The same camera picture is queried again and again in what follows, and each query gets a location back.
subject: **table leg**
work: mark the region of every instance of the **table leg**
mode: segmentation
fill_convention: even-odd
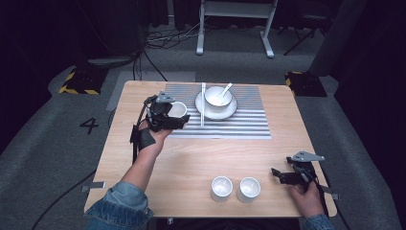
[[[204,0],[201,0],[200,28],[199,28],[199,36],[197,37],[197,48],[196,48],[197,55],[203,55],[203,45],[204,45]]]
[[[269,12],[268,20],[266,21],[265,32],[259,32],[260,38],[262,39],[263,47],[265,48],[266,55],[269,58],[273,58],[274,51],[272,50],[271,44],[269,43],[268,35],[271,29],[272,20],[274,19],[275,10],[277,9],[278,0],[274,0],[272,4],[271,10]]]

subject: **white mug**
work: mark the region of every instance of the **white mug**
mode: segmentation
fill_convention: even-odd
[[[170,117],[181,118],[188,112],[188,109],[186,108],[186,105],[184,103],[174,102],[171,104],[172,108],[168,113],[168,116]]]
[[[245,177],[239,183],[237,197],[241,202],[252,202],[260,192],[260,184],[253,177]]]
[[[212,199],[217,202],[224,202],[228,199],[233,190],[233,183],[226,176],[218,176],[212,182]]]

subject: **denim sleeve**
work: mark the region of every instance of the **denim sleeve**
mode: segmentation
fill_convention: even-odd
[[[85,229],[124,230],[142,229],[153,216],[146,194],[127,182],[119,182],[109,189],[85,213],[90,217]]]
[[[307,218],[302,226],[303,230],[334,230],[326,215],[316,215]]]

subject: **chopsticks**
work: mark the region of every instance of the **chopsticks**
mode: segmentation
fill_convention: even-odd
[[[205,98],[204,98],[205,93],[206,93],[206,82],[202,82],[202,99],[201,99],[202,100],[202,102],[201,102],[202,109],[200,112],[200,126],[201,127],[204,126],[204,106],[206,104]]]

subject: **gray floor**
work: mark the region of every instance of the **gray floor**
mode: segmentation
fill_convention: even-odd
[[[277,35],[272,30],[276,56],[270,59],[264,53],[259,29],[210,31],[203,56],[195,54],[195,36],[170,49],[146,51],[162,72],[191,73],[195,81],[284,84],[285,72],[308,69],[323,41],[316,34],[284,57],[297,37],[293,31]],[[97,168],[112,114],[110,98],[115,95],[119,76],[131,72],[132,64],[110,70],[99,96],[57,93],[72,68],[50,82],[52,99],[0,156],[1,230],[31,229],[56,198]],[[145,56],[142,72],[144,76],[155,72]],[[351,229],[401,229],[388,186],[333,97],[337,82],[331,77],[321,80],[328,97],[298,97],[296,102],[316,153],[327,159],[322,167],[331,187],[341,195],[339,210]],[[87,128],[79,125],[92,117],[100,126],[88,135]],[[82,228],[87,194],[79,189],[58,202],[36,229]],[[331,220],[336,229],[346,229],[339,216]]]

